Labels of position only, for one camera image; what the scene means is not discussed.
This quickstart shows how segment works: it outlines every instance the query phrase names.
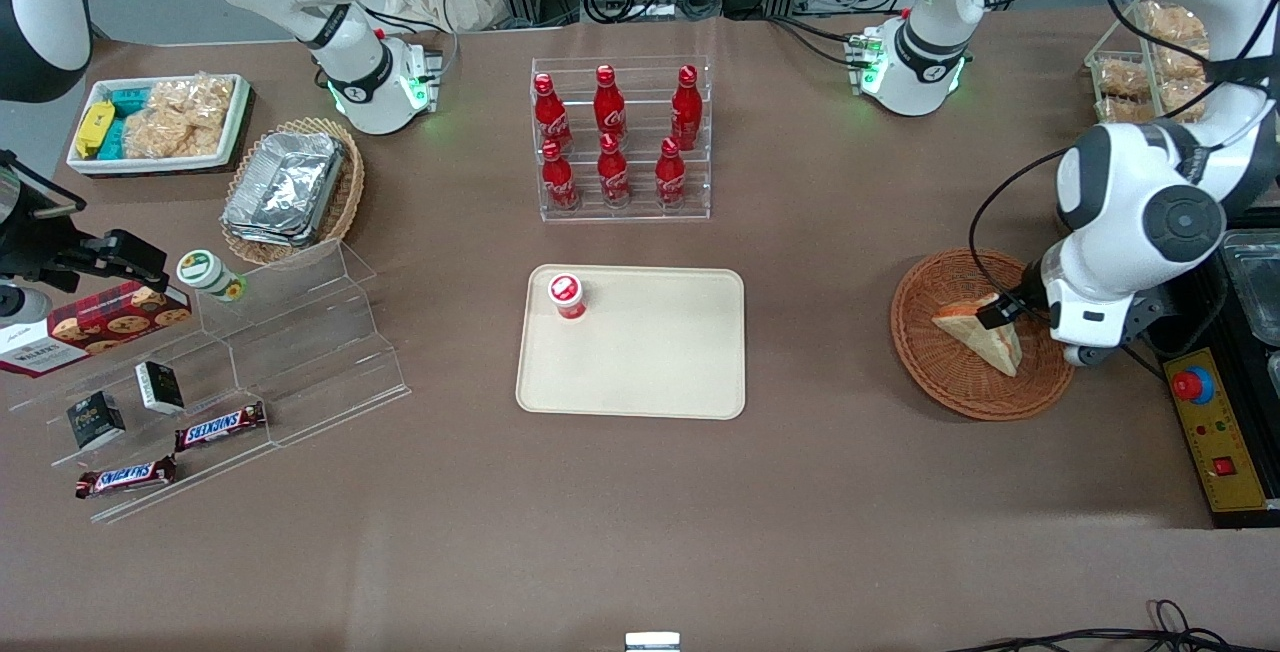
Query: wicker basket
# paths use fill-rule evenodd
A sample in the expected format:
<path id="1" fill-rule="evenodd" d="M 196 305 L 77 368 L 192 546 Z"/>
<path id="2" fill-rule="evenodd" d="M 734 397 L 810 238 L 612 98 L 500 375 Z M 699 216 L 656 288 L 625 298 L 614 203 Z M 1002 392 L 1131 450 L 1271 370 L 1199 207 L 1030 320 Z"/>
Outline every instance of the wicker basket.
<path id="1" fill-rule="evenodd" d="M 992 277 L 1018 284 L 1023 264 L 1001 252 L 979 251 Z M 1016 377 L 1006 377 L 937 325 L 943 305 L 995 292 L 969 250 L 948 250 L 920 260 L 897 286 L 890 310 L 893 347 L 919 387 L 943 406 L 979 420 L 1028 419 L 1052 407 L 1075 371 L 1048 328 L 1023 315 L 1014 323 L 1023 347 Z"/>
<path id="2" fill-rule="evenodd" d="M 323 132 L 342 141 L 346 146 L 347 154 L 343 156 L 342 168 L 339 169 L 339 174 L 342 177 L 338 178 L 338 184 L 334 186 L 333 197 L 329 200 L 329 209 L 325 213 L 324 223 L 320 224 L 320 234 L 316 237 L 316 243 L 319 245 L 320 242 L 325 242 L 328 240 L 342 240 L 351 229 L 351 223 L 356 220 L 356 208 L 360 206 L 360 196 L 365 191 L 365 163 L 360 156 L 360 150 L 357 150 L 356 141 L 352 140 L 351 133 L 347 132 L 340 124 L 328 119 L 306 118 L 285 122 L 259 138 L 251 150 L 243 155 L 239 165 L 236 168 L 236 177 L 232 179 L 230 188 L 227 191 L 227 201 L 230 201 L 232 195 L 234 195 L 239 187 L 241 179 L 244 178 L 244 168 L 248 165 L 248 160 L 253 156 L 253 152 L 257 152 L 257 149 L 262 145 L 262 140 L 265 140 L 268 134 L 273 134 L 275 132 L 300 132 L 302 134 Z M 227 238 L 227 246 L 232 249 L 232 252 L 236 252 L 237 257 L 259 265 L 283 260 L 284 257 L 305 249 L 250 242 L 232 234 L 229 229 L 227 229 L 227 225 L 223 225 L 223 237 Z"/>

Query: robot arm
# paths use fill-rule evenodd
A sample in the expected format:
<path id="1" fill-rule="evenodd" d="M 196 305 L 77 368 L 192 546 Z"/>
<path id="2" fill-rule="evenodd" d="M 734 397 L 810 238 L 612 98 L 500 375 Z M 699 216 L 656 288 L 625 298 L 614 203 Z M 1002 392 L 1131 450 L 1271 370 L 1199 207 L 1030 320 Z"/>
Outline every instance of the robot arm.
<path id="1" fill-rule="evenodd" d="M 329 77 L 338 109 L 361 132 L 387 134 L 430 100 L 422 47 L 379 38 L 357 0 L 227 0 L 279 24 L 306 45 Z"/>
<path id="2" fill-rule="evenodd" d="M 0 100 L 45 102 L 67 94 L 88 65 L 86 0 L 5 0 L 0 5 Z M 37 187 L 55 190 L 73 205 L 58 205 Z M 0 150 L 0 279 L 22 277 L 74 292 L 81 274 L 137 279 L 168 287 L 165 254 L 124 231 L 102 238 L 76 228 L 70 214 L 84 201 L 50 183 Z M 42 295 L 0 288 L 0 323 Z"/>
<path id="3" fill-rule="evenodd" d="M 0 4 L 0 100 L 56 100 L 79 81 L 88 53 L 86 0 Z"/>
<path id="4" fill-rule="evenodd" d="M 1275 10 L 1244 50 L 1270 0 L 1170 1 L 1202 19 L 1211 63 L 1275 51 Z M 1261 126 L 1272 111 L 1267 92 L 1228 83 L 1206 99 L 1201 122 L 1100 124 L 1076 140 L 1057 169 L 1059 215 L 1071 233 L 1014 292 L 1050 313 L 1069 359 L 1093 364 L 1132 341 L 1162 313 L 1156 288 L 1202 264 L 1228 220 L 1275 182 L 1280 154 Z M 984 310 L 987 327 L 1001 323 L 996 309 L 1007 320 L 1016 305 Z"/>
<path id="5" fill-rule="evenodd" d="M 886 109 L 919 117 L 942 106 L 955 88 L 961 59 L 987 0 L 918 0 L 909 18 L 869 27 L 865 41 L 878 41 L 860 61 L 870 69 L 860 78 L 860 91 Z"/>

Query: yellow panel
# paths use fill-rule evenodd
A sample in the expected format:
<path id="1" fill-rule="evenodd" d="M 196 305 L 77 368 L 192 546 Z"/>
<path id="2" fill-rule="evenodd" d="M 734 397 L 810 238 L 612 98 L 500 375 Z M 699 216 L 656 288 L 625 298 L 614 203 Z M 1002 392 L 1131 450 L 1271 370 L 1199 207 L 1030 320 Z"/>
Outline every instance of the yellow panel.
<path id="1" fill-rule="evenodd" d="M 1222 378 L 1208 348 L 1197 350 L 1185 357 L 1165 364 L 1165 377 L 1172 383 L 1175 374 L 1198 366 L 1213 379 L 1213 397 L 1203 405 L 1196 405 L 1174 398 L 1178 416 L 1183 421 L 1183 434 L 1196 460 L 1196 470 L 1208 497 L 1208 506 L 1215 512 L 1242 512 L 1266 509 L 1266 497 L 1258 473 L 1253 469 L 1253 459 L 1240 439 L 1240 428 L 1235 424 L 1231 402 L 1222 391 Z M 1219 475 L 1213 470 L 1213 460 L 1229 457 L 1235 465 L 1235 474 Z"/>

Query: teal package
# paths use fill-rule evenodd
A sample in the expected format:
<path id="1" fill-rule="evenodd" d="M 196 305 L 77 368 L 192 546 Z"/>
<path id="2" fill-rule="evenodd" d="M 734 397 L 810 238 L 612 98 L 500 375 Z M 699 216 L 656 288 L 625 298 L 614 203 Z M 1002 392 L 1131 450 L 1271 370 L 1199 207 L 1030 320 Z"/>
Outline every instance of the teal package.
<path id="1" fill-rule="evenodd" d="M 147 106 L 147 97 L 151 96 L 151 90 L 146 87 L 136 87 L 133 90 L 116 90 L 111 92 L 111 104 L 115 105 L 115 114 L 119 117 L 128 117 L 142 108 Z"/>
<path id="2" fill-rule="evenodd" d="M 100 160 L 123 160 L 124 159 L 124 120 L 115 119 L 111 127 L 106 128 L 106 138 L 102 140 L 102 146 L 97 150 L 97 159 Z"/>

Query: emergency stop button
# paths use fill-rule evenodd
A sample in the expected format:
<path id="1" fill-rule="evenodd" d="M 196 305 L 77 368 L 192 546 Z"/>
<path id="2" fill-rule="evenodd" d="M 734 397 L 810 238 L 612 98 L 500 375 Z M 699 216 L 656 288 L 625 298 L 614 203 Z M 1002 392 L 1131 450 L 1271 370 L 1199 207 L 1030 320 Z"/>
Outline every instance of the emergency stop button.
<path id="1" fill-rule="evenodd" d="M 1169 387 L 1172 388 L 1174 397 L 1193 405 L 1204 405 L 1213 397 L 1213 378 L 1198 366 L 1174 374 Z"/>

